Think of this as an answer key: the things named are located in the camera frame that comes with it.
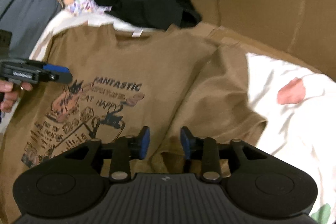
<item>t-shirt neck tag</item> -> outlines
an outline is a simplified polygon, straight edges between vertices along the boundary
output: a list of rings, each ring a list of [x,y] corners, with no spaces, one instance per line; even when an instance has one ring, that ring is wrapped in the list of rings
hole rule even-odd
[[[136,31],[132,34],[132,37],[140,37],[141,34],[142,34],[142,30],[141,31]]]

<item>gray pillow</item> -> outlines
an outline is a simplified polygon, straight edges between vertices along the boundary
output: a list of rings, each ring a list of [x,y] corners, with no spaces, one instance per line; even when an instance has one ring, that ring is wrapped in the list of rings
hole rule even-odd
[[[61,9],[59,0],[0,0],[0,29],[12,32],[9,56],[28,58]]]

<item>silver bolt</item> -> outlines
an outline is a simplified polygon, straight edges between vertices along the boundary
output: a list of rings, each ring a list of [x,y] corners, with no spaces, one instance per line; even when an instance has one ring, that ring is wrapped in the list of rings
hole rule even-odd
[[[123,179],[126,179],[127,177],[128,177],[127,173],[122,172],[122,171],[114,172],[111,175],[111,178],[115,180],[123,180]]]
[[[207,179],[207,180],[217,180],[219,179],[220,175],[217,172],[205,172],[203,174],[203,178]]]

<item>white blanket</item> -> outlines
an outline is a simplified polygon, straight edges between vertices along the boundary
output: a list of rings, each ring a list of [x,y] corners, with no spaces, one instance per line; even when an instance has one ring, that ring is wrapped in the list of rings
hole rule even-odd
[[[81,25],[99,26],[114,22],[117,30],[139,35],[141,28],[122,22],[109,15],[83,14],[78,17],[60,12],[47,26],[32,56],[41,60],[45,55],[44,39],[66,28]],[[336,83],[325,75],[266,56],[247,54],[249,69],[250,107],[268,120],[257,147],[311,175],[318,185],[319,195],[311,216],[319,224],[336,220]],[[293,105],[278,105],[278,91],[295,77],[303,78],[306,97]],[[0,124],[5,131],[12,115]]]

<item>green patch on white fabric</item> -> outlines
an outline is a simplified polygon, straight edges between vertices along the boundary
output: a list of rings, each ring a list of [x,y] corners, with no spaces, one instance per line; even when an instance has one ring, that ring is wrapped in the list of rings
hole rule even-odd
[[[310,215],[318,224],[327,224],[331,214],[331,207],[327,203],[317,210],[316,213]]]

